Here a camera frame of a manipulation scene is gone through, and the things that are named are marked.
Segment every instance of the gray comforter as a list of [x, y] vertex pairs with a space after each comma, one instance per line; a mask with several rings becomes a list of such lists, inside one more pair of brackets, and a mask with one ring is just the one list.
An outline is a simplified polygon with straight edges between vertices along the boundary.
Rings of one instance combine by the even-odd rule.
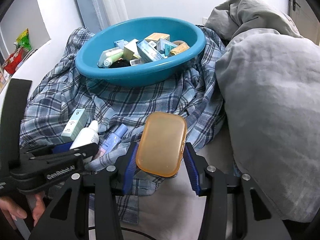
[[284, 219], [320, 207], [320, 48], [261, 0], [228, 0], [205, 27], [230, 41], [216, 75], [234, 158]]

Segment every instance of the cord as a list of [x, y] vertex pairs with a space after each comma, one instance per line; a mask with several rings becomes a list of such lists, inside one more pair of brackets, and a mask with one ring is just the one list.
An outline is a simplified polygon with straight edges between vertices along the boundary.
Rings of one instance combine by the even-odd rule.
[[137, 231], [137, 230], [134, 230], [134, 229], [130, 229], [130, 228], [123, 228], [123, 227], [121, 227], [121, 230], [129, 231], [129, 232], [133, 232], [133, 233], [136, 233], [136, 234], [139, 234], [139, 235], [145, 236], [145, 237], [147, 237], [147, 238], [149, 238], [149, 239], [151, 239], [151, 240], [156, 240], [156, 239], [155, 239], [155, 238], [153, 238], [152, 236], [149, 236], [149, 235], [147, 235], [147, 234], [145, 234], [145, 233], [142, 233], [142, 232]]

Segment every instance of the white bottle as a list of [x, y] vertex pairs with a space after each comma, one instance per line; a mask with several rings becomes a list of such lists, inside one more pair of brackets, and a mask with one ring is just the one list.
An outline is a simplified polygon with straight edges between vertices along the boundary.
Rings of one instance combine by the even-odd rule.
[[98, 121], [93, 120], [89, 127], [82, 128], [73, 144], [70, 147], [71, 149], [78, 148], [83, 145], [87, 145], [95, 142], [99, 143], [99, 135], [98, 135]]

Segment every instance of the human hand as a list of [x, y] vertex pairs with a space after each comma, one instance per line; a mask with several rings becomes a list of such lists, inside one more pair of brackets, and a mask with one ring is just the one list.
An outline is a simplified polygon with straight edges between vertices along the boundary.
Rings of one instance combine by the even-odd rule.
[[[45, 210], [45, 205], [42, 200], [43, 197], [44, 193], [35, 194], [36, 206], [32, 211], [34, 226], [36, 226]], [[13, 229], [17, 229], [13, 220], [17, 220], [17, 217], [21, 219], [25, 219], [27, 217], [27, 213], [10, 197], [0, 197], [0, 209]]]

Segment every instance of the blue bottle cap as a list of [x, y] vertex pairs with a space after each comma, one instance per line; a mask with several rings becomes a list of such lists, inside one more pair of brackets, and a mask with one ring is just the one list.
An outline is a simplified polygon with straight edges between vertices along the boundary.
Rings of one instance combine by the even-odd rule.
[[121, 138], [127, 130], [128, 128], [124, 124], [121, 124], [120, 127], [115, 131], [115, 134]]

